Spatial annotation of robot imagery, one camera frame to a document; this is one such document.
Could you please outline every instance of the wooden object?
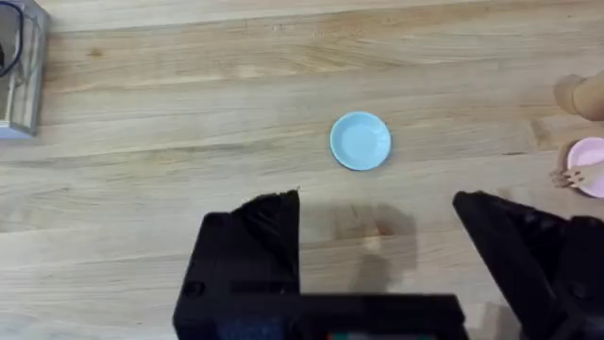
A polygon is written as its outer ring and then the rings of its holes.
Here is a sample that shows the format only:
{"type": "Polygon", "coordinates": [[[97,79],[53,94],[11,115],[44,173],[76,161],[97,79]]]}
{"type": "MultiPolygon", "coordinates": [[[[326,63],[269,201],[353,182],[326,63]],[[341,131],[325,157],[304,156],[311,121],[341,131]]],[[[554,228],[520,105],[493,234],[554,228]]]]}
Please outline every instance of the wooden object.
{"type": "Polygon", "coordinates": [[[573,188],[581,185],[588,185],[597,178],[604,175],[604,161],[590,164],[574,166],[562,174],[573,188]]]}
{"type": "Polygon", "coordinates": [[[604,72],[587,78],[567,76],[556,86],[555,96],[565,111],[604,121],[604,72]]]}
{"type": "Polygon", "coordinates": [[[3,340],[175,339],[203,215],[296,187],[304,291],[454,293],[473,340],[513,339],[453,195],[604,217],[545,175],[568,141],[604,136],[551,93],[602,69],[604,1],[40,5],[39,135],[0,141],[3,340]],[[367,173],[329,152],[357,110],[393,134],[367,173]]]}

